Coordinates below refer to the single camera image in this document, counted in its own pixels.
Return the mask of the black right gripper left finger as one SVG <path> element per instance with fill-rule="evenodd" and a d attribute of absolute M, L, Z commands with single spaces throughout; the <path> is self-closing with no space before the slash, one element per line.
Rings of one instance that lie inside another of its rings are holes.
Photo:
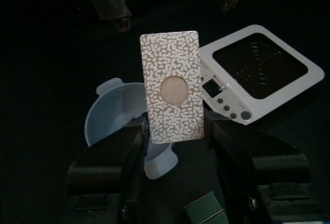
<path fill-rule="evenodd" d="M 135 224 L 149 140 L 143 113 L 83 151 L 67 173 L 64 224 Z"/>

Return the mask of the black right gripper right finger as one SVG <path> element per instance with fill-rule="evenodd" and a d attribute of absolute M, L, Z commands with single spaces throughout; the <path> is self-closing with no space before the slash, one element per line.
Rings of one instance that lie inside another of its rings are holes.
<path fill-rule="evenodd" d="M 312 171 L 305 154 L 270 134 L 210 110 L 203 114 L 203 128 L 233 224 L 312 220 Z"/>

